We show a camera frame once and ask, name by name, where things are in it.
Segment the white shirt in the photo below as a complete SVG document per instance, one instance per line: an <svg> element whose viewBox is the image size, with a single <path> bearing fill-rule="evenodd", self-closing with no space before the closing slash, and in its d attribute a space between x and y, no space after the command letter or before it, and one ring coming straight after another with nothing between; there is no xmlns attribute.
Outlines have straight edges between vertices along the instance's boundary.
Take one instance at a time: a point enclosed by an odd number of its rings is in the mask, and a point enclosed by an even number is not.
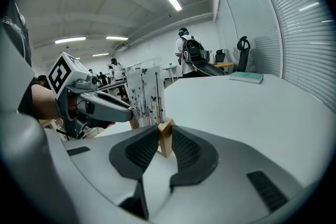
<svg viewBox="0 0 336 224"><path fill-rule="evenodd" d="M184 35L183 36L186 40L189 40L189 39L192 39L191 38L191 35ZM201 41L197 38L197 37L195 37L195 36L193 36L194 37L194 39L199 43L199 44L202 44L201 43ZM175 46L175 53L176 54L180 54L180 55L182 55L182 48L183 48L183 39L182 38L178 38L177 39L177 41L176 41L176 46ZM183 57L183 55L181 56L181 59L182 59L182 75L183 74L188 74L188 73L190 73L190 72L192 72L192 71L194 71L194 67L193 67L193 65L192 64L190 64L190 63L186 63L185 61L184 61L184 57Z"/></svg>
<svg viewBox="0 0 336 224"><path fill-rule="evenodd" d="M124 66L122 66L121 64L117 64L116 66L114 64L112 64L112 69L114 71L114 79L123 79L124 76L122 74L122 70L124 69Z"/></svg>

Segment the forearm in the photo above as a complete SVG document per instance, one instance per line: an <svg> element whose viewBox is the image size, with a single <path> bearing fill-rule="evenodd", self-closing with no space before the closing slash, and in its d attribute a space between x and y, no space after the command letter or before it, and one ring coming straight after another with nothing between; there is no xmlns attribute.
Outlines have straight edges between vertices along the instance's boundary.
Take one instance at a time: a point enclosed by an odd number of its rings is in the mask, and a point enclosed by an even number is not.
<svg viewBox="0 0 336 224"><path fill-rule="evenodd" d="M58 119L61 116L56 109L56 100L51 90L44 88L40 85L33 85L32 98L33 108L40 120Z"/></svg>

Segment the chair backrest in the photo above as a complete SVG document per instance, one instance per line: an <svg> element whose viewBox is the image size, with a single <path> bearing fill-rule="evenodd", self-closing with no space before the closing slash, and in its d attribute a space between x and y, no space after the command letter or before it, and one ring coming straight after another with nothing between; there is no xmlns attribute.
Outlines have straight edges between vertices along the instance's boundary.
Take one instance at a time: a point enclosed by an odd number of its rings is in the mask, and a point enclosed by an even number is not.
<svg viewBox="0 0 336 224"><path fill-rule="evenodd" d="M225 53L223 53L223 50L216 51L215 61L224 62L224 59L225 59Z"/></svg>
<svg viewBox="0 0 336 224"><path fill-rule="evenodd" d="M248 54L250 49L246 48L240 51L239 63L238 63L238 71L245 72L248 60Z"/></svg>

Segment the wooden stand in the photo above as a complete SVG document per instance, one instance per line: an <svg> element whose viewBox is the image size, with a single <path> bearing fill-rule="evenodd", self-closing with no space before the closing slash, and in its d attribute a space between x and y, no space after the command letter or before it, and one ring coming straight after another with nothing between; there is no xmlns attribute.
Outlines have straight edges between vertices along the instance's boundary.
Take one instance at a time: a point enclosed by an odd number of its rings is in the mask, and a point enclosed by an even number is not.
<svg viewBox="0 0 336 224"><path fill-rule="evenodd" d="M172 154L172 127L175 122L172 119L166 118L164 123L159 124L159 147L157 153L165 158L168 158Z"/></svg>

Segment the white table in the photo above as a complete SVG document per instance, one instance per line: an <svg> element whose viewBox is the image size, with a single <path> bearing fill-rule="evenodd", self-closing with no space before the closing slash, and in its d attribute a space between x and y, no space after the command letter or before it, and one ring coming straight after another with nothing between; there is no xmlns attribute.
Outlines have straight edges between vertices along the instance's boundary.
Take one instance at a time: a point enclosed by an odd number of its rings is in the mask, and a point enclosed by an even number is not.
<svg viewBox="0 0 336 224"><path fill-rule="evenodd" d="M332 156L336 115L311 94L273 75L265 75L260 85L229 80L229 76L180 79L164 95L166 116L177 125L244 142L288 171L303 187L321 177ZM117 123L97 137L128 130L129 123ZM144 174L150 214L169 195L176 158L156 154L152 162ZM146 188L150 184L156 187ZM158 189L163 189L163 197L158 197Z"/></svg>
<svg viewBox="0 0 336 224"><path fill-rule="evenodd" d="M127 96L129 96L129 94L128 94L128 87L127 87L127 80L123 80L123 81L118 81L118 82L107 84L106 86L101 87L98 90L99 91L107 90L108 93L111 94L110 90L113 89L113 88L119 87L119 86L124 86L125 89L126 89Z"/></svg>
<svg viewBox="0 0 336 224"><path fill-rule="evenodd" d="M168 70L169 78L171 78L173 82L174 82L174 74L172 74L172 69L176 68L176 67L177 66L171 66L171 67L163 68L163 70Z"/></svg>

